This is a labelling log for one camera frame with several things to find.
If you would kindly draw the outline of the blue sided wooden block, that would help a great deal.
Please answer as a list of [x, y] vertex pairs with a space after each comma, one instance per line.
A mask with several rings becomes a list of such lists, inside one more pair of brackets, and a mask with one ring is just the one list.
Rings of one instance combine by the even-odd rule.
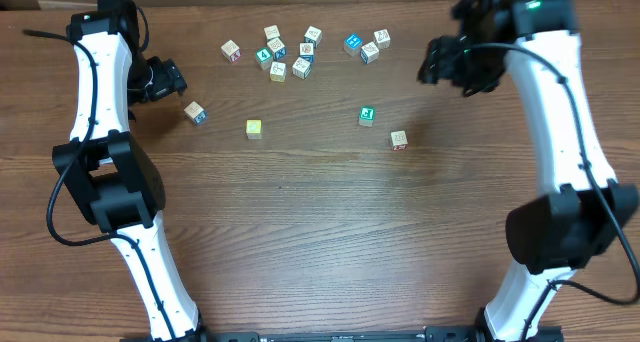
[[187, 107], [185, 107], [184, 112], [195, 125], [200, 125], [208, 117], [206, 110], [196, 101], [192, 101]]

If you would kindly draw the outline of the red E wooden block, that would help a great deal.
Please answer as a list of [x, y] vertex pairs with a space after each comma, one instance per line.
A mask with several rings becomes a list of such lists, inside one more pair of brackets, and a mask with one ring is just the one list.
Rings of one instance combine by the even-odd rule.
[[393, 151], [405, 150], [408, 147], [408, 139], [404, 130], [392, 131], [390, 140]]

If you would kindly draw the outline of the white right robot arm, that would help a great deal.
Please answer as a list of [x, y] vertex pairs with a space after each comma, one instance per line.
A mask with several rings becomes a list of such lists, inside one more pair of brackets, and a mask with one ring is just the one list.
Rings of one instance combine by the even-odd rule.
[[449, 81], [470, 97], [504, 75], [520, 96], [537, 167], [537, 197], [514, 210], [505, 232], [512, 256], [496, 296], [471, 326], [435, 327], [428, 341], [559, 341], [540, 319], [558, 290], [613, 242], [639, 192], [622, 185], [600, 146], [581, 72], [572, 0], [460, 0], [455, 36], [432, 40], [417, 78]]

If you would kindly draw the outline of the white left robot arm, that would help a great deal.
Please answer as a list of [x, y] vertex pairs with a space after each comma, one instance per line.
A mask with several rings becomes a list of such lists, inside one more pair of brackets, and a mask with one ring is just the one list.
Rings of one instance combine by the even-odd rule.
[[78, 107], [69, 141], [54, 147], [59, 174], [84, 219], [127, 264], [145, 306], [151, 341], [208, 341], [164, 231], [166, 195], [158, 169], [130, 132], [130, 106], [187, 88], [172, 60], [145, 58], [149, 32], [132, 0], [97, 0], [72, 16], [64, 41], [79, 69]]

